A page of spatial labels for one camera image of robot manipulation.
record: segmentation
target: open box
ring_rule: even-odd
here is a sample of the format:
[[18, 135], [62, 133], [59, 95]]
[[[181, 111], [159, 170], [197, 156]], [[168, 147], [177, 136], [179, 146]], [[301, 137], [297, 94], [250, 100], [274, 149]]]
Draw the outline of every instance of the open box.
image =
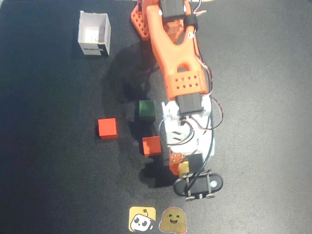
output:
[[108, 15], [80, 11], [78, 43], [85, 55], [109, 55], [111, 25]]

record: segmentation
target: cartoon logo sticker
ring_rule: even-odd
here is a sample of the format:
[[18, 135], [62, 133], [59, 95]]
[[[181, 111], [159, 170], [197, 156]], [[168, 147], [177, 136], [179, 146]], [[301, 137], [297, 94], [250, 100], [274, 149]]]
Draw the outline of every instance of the cartoon logo sticker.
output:
[[159, 223], [159, 230], [163, 233], [184, 234], [187, 232], [186, 215], [178, 207], [170, 207], [164, 211]]
[[131, 207], [129, 211], [129, 230], [147, 232], [155, 226], [156, 209], [154, 207]]

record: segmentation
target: red cube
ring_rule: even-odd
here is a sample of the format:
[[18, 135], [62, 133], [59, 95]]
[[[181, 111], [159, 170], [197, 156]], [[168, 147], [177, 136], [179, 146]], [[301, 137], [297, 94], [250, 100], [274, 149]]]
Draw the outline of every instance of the red cube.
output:
[[161, 145], [159, 136], [145, 137], [143, 140], [144, 156], [153, 156], [161, 154]]
[[98, 120], [98, 133], [102, 139], [118, 138], [115, 118], [103, 118]]

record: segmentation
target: dark green cube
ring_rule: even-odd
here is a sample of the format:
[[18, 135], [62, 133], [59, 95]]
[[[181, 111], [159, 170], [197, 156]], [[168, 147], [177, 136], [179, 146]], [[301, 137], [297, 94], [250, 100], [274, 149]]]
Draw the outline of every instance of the dark green cube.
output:
[[140, 101], [139, 116], [144, 121], [155, 121], [155, 101]]

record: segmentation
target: orange bracket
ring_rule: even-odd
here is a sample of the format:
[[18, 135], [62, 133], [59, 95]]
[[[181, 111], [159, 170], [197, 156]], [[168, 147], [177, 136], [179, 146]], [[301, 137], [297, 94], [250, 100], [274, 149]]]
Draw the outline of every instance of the orange bracket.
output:
[[[131, 13], [131, 21], [132, 24], [135, 26], [137, 32], [139, 33], [142, 40], [147, 41], [150, 39], [150, 32], [147, 23], [147, 13], [146, 9], [150, 5], [157, 5], [158, 0], [143, 0], [142, 1], [142, 11], [139, 12], [138, 4], [135, 6]], [[175, 43], [183, 33], [183, 20], [178, 19], [173, 22], [168, 22], [163, 24], [163, 28], [167, 35], [169, 36], [170, 40]]]
[[[191, 14], [190, 4], [187, 1], [184, 4], [186, 14]], [[193, 34], [194, 27], [188, 26], [183, 42], [176, 45], [164, 30], [159, 10], [158, 5], [149, 5], [147, 21], [153, 53], [164, 75], [168, 100], [175, 100], [179, 95], [207, 93], [205, 73], [195, 55], [198, 47]], [[181, 67], [186, 71], [178, 72]]]

